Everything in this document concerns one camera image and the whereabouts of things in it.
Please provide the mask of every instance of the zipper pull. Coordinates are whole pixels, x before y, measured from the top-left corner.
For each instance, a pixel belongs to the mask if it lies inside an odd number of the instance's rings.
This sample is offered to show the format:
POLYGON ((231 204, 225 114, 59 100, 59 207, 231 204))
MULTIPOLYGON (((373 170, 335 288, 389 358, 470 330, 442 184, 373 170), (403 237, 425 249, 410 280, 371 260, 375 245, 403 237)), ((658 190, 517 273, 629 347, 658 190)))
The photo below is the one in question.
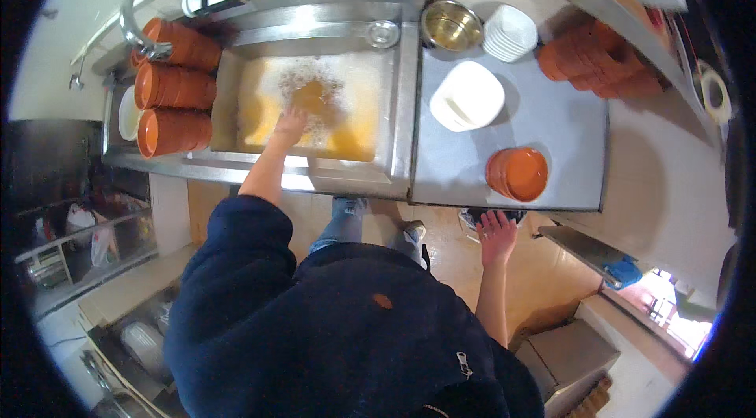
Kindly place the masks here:
POLYGON ((470 367, 467 365, 467 354, 465 354, 464 352, 458 352, 457 359, 460 362, 460 369, 462 370, 462 374, 465 374, 465 376, 469 379, 473 374, 473 370, 470 369, 470 367))

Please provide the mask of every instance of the cabinet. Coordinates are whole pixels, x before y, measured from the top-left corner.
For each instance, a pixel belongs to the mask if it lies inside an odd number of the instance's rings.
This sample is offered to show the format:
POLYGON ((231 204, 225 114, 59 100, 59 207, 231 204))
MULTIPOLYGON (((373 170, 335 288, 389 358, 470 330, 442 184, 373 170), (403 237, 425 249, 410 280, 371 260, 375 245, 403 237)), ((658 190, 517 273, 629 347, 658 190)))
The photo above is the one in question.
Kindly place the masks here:
POLYGON ((533 375, 550 417, 569 413, 585 398, 617 361, 619 351, 576 320, 528 337, 515 355, 533 375))

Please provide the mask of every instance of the stack of white bowls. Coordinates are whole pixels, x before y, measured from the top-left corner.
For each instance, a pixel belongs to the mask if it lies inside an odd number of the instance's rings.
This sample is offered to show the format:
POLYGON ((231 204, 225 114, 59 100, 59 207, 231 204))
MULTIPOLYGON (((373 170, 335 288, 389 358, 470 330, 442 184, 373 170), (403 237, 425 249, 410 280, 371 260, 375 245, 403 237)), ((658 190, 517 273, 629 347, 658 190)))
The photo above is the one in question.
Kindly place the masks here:
POLYGON ((538 44, 538 31, 529 16, 502 5, 485 24, 483 49, 500 61, 515 62, 538 44))

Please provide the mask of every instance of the metal bowl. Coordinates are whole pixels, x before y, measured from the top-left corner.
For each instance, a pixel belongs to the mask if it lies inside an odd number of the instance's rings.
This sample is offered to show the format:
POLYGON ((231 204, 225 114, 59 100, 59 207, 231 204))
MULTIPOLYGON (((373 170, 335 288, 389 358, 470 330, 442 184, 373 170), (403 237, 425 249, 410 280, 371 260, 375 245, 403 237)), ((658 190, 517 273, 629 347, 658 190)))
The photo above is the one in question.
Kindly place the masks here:
POLYGON ((462 52, 483 41, 483 23, 470 9, 454 0, 435 0, 421 15, 425 42, 433 48, 462 52))

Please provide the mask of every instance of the pipe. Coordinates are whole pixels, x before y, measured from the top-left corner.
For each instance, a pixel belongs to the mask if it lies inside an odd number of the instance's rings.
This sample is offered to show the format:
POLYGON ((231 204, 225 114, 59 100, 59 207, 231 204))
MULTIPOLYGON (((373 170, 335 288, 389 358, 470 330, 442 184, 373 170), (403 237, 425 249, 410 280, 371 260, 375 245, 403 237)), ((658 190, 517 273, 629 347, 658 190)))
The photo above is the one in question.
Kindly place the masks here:
POLYGON ((173 50, 171 43, 156 43, 148 38, 134 18, 134 0, 123 0, 119 18, 123 38, 137 47, 150 60, 167 60, 173 50))

